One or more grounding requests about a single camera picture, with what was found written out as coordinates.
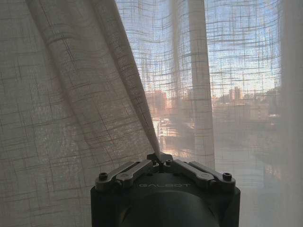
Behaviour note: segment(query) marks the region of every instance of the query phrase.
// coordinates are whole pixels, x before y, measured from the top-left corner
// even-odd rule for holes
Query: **metal bracket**
[[[136,165],[136,162],[127,162],[127,163],[123,164],[122,166],[120,166],[119,168],[114,169],[112,172],[107,174],[107,178],[104,180],[100,180],[100,178],[97,177],[95,179],[96,190],[98,192],[104,192],[104,191],[110,189],[110,187],[112,186],[112,184],[115,181],[116,175],[123,171],[128,170],[129,168],[133,167],[134,165]]]
[[[221,174],[213,169],[204,166],[198,162],[190,162],[190,166],[198,169],[202,172],[209,173],[215,178],[214,184],[217,184],[224,192],[232,192],[236,186],[236,180],[232,178],[232,175],[229,173]]]
[[[129,188],[134,181],[142,174],[149,172],[153,168],[152,161],[144,160],[129,170],[119,173],[116,176],[116,181],[120,182],[123,188]]]
[[[200,188],[208,189],[210,186],[210,181],[214,180],[213,175],[202,172],[178,159],[173,160],[170,165],[171,165],[172,172],[178,172],[178,173],[184,174],[188,178],[195,181],[195,183]]]

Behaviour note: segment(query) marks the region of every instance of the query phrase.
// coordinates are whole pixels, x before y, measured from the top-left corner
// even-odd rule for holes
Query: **screw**
[[[166,165],[170,166],[171,160],[167,160],[165,163],[166,163]]]
[[[107,179],[107,173],[100,173],[99,174],[99,180],[104,181]]]
[[[223,180],[231,181],[232,180],[232,175],[230,173],[223,173]]]

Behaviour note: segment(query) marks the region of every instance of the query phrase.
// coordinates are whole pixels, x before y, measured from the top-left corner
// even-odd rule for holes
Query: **logo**
[[[148,187],[154,187],[154,188],[179,188],[179,187],[188,187],[191,185],[190,183],[167,183],[167,184],[147,184],[147,183],[141,183],[139,184],[139,187],[142,188],[148,188]]]

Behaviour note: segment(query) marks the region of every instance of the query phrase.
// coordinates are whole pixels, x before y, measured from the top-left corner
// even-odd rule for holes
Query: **linen curtain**
[[[98,174],[159,151],[114,1],[2,1],[0,76],[1,227],[89,227]]]
[[[301,0],[0,1],[0,227],[89,227],[99,172],[230,172],[241,227],[303,223]]]

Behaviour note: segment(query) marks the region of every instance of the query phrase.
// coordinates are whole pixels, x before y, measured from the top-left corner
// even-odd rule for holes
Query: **tall building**
[[[242,92],[241,88],[235,87],[234,89],[230,89],[229,97],[231,100],[243,99],[243,92]]]
[[[163,91],[153,91],[145,93],[150,112],[153,116],[159,115],[166,109],[167,97]]]

